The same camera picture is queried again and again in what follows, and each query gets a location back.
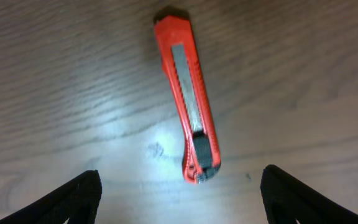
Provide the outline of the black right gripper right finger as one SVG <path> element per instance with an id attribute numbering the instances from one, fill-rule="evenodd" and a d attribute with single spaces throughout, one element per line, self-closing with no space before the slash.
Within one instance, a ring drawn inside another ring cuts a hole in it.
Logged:
<path id="1" fill-rule="evenodd" d="M 268 165 L 260 185 L 270 224 L 358 223 L 358 214 L 338 205 L 275 165 Z"/>

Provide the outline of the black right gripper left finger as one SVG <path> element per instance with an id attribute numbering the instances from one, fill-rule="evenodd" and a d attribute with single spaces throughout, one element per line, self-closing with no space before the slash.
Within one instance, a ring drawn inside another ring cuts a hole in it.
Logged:
<path id="1" fill-rule="evenodd" d="M 94 224 L 102 195 L 97 170 L 87 170 L 0 224 Z"/>

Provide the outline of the red utility knife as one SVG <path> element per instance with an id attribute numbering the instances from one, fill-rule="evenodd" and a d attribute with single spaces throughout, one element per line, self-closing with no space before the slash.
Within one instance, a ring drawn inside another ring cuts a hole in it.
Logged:
<path id="1" fill-rule="evenodd" d="M 165 16 L 154 32 L 185 137 L 183 177 L 200 184 L 217 174 L 221 155 L 191 23 Z"/>

